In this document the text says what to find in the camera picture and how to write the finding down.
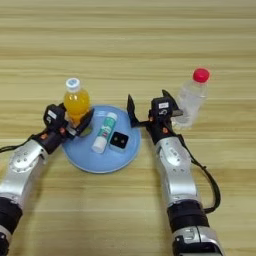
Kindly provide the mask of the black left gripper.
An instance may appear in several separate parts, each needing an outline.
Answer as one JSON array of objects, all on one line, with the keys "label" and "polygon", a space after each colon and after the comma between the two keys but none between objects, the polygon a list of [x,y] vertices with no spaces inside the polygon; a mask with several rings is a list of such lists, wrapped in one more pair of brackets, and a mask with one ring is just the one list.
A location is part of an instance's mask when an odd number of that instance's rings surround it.
[{"label": "black left gripper", "polygon": [[[59,104],[59,107],[66,115],[66,108],[64,103]],[[52,154],[62,143],[67,139],[73,139],[76,135],[80,136],[83,131],[89,126],[94,114],[94,109],[91,109],[80,120],[80,124],[73,128],[67,121],[60,125],[48,124],[46,128],[39,134],[33,135],[35,140],[48,154]]]}]

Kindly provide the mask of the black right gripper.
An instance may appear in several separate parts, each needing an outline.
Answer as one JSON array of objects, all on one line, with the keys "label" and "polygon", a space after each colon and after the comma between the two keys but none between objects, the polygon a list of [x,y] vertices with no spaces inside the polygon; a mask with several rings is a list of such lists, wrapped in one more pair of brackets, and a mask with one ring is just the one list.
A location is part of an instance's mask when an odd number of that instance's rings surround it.
[{"label": "black right gripper", "polygon": [[[170,93],[162,89],[162,94],[164,97],[168,97],[171,100],[172,112],[178,111],[179,107]],[[157,144],[160,140],[165,138],[177,137],[177,134],[171,127],[171,122],[168,116],[157,117],[152,113],[149,113],[146,121],[139,121],[135,115],[135,104],[131,95],[128,95],[127,113],[131,127],[145,127],[154,144]]]}]

